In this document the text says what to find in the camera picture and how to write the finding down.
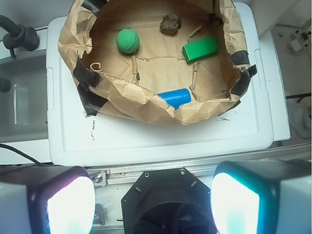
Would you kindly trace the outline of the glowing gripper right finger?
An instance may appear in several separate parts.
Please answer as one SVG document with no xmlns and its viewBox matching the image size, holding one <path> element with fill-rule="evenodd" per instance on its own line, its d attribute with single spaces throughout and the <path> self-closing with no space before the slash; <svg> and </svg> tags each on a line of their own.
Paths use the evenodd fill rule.
<svg viewBox="0 0 312 234">
<path fill-rule="evenodd" d="M 220 234 L 310 234 L 312 164 L 223 161 L 212 180 L 211 209 Z"/>
</svg>

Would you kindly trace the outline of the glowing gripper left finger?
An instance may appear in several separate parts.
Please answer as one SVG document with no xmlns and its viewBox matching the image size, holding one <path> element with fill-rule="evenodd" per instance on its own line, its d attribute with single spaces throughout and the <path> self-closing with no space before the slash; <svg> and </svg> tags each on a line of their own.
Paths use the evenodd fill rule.
<svg viewBox="0 0 312 234">
<path fill-rule="evenodd" d="M 82 167 L 0 169 L 2 234 L 89 234 L 96 193 Z"/>
</svg>

